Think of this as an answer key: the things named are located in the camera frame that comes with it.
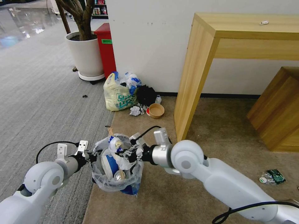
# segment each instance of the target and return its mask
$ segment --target wooden table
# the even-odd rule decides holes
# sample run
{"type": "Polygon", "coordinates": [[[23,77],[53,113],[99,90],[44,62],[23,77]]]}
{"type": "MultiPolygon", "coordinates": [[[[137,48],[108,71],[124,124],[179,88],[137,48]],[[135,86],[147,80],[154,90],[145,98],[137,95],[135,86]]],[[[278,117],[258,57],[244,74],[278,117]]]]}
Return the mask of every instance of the wooden table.
{"type": "Polygon", "coordinates": [[[299,60],[299,16],[194,14],[174,109],[178,141],[186,138],[213,58],[299,60]]]}

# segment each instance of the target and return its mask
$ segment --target floor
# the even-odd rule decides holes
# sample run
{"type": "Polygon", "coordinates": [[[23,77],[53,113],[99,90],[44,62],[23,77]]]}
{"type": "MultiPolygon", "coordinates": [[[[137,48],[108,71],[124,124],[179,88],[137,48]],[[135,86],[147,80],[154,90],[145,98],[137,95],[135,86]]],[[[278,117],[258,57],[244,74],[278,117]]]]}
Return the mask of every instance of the floor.
{"type": "Polygon", "coordinates": [[[45,8],[6,8],[4,6],[0,8],[0,50],[28,40],[62,22],[59,16],[51,10],[48,13],[45,8]]]}
{"type": "MultiPolygon", "coordinates": [[[[105,21],[93,20],[92,28],[105,21]]],[[[69,25],[77,30],[70,19],[69,25]]],[[[44,145],[88,140],[92,149],[107,136],[113,113],[105,107],[103,82],[91,85],[72,71],[65,35],[62,21],[47,9],[0,9],[0,201],[22,184],[44,145]]],[[[40,161],[53,161],[56,147],[45,149],[40,161]]],[[[91,187],[87,165],[50,199],[40,223],[81,224],[91,187]]]]}
{"type": "MultiPolygon", "coordinates": [[[[165,114],[153,119],[146,114],[134,117],[129,109],[118,111],[112,123],[114,133],[128,136],[142,133],[153,125],[166,127],[175,143],[173,110],[175,97],[162,97],[165,114]]],[[[246,118],[255,100],[201,98],[187,139],[197,142],[208,157],[219,158],[240,171],[276,200],[299,200],[299,154],[273,153],[267,150],[246,118]],[[259,182],[265,170],[278,169],[286,182],[271,186],[259,182]]],[[[155,144],[152,132],[145,135],[155,144]]],[[[163,168],[145,163],[138,197],[120,192],[104,192],[95,184],[90,196],[84,224],[152,224],[211,223],[228,207],[211,196],[198,180],[186,180],[167,174],[163,168]]],[[[231,215],[227,224],[253,224],[231,215]]]]}

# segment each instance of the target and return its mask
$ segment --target shiny floor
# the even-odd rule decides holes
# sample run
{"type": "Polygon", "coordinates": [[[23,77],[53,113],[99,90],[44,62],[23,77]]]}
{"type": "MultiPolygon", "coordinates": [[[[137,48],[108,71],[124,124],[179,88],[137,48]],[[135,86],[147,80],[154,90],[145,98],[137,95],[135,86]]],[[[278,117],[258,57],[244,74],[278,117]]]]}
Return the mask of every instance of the shiny floor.
{"type": "Polygon", "coordinates": [[[45,29],[61,22],[58,15],[46,8],[0,8],[0,50],[38,35],[45,29]]]}

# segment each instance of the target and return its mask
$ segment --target beige carpet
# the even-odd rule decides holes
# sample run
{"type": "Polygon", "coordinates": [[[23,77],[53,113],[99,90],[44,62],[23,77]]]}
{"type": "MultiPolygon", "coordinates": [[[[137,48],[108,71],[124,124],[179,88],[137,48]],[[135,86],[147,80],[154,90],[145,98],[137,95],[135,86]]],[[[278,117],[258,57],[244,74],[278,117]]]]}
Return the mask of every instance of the beige carpet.
{"type": "MultiPolygon", "coordinates": [[[[153,125],[166,127],[176,141],[173,110],[174,97],[163,97],[165,115],[152,119],[146,114],[134,117],[129,110],[115,113],[115,133],[132,135],[153,125]]],[[[255,100],[202,98],[198,104],[187,138],[197,142],[208,157],[217,157],[253,179],[275,199],[299,200],[299,154],[269,152],[246,119],[255,100]],[[264,170],[278,169],[287,182],[278,186],[259,183],[264,170]]],[[[145,136],[154,144],[152,133],[145,136]]],[[[228,208],[212,197],[197,180],[185,180],[167,174],[161,167],[145,164],[138,198],[120,192],[109,193],[96,185],[89,199],[84,224],[211,223],[228,208]]],[[[225,223],[249,224],[238,214],[225,223]]]]}

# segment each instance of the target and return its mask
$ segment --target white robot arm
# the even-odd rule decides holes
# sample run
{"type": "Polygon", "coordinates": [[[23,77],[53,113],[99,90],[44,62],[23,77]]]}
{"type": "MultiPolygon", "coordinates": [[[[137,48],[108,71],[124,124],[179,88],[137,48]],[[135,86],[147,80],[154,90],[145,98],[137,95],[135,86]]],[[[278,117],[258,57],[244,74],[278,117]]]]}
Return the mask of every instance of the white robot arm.
{"type": "Polygon", "coordinates": [[[80,141],[75,155],[69,157],[67,145],[58,144],[55,162],[41,162],[31,167],[20,188],[0,203],[0,223],[38,223],[49,198],[58,188],[65,186],[69,177],[89,160],[88,155],[84,153],[87,144],[87,141],[80,141]]]}
{"type": "Polygon", "coordinates": [[[143,151],[143,161],[160,165],[170,174],[200,180],[211,195],[231,209],[256,204],[248,209],[240,209],[238,213],[243,217],[268,224],[299,224],[298,202],[276,202],[234,168],[219,159],[204,156],[201,147],[195,142],[183,140],[172,147],[165,128],[154,132],[157,145],[152,147],[148,147],[139,136],[133,135],[131,143],[142,147],[139,151],[143,151]]]}
{"type": "MultiPolygon", "coordinates": [[[[184,140],[172,146],[165,128],[154,132],[157,145],[149,147],[142,136],[139,133],[133,135],[130,138],[133,147],[120,156],[127,157],[130,162],[137,159],[149,161],[170,174],[200,180],[211,195],[231,208],[220,216],[224,219],[213,223],[222,223],[230,212],[238,212],[247,219],[268,224],[299,224],[297,202],[276,202],[237,170],[219,159],[204,156],[195,142],[184,140]]],[[[95,161],[96,156],[86,152],[87,144],[87,141],[80,141],[75,155],[69,157],[67,146],[58,144],[55,162],[42,162],[30,168],[21,187],[0,203],[1,223],[38,223],[44,204],[57,189],[87,161],[95,161]]]]}

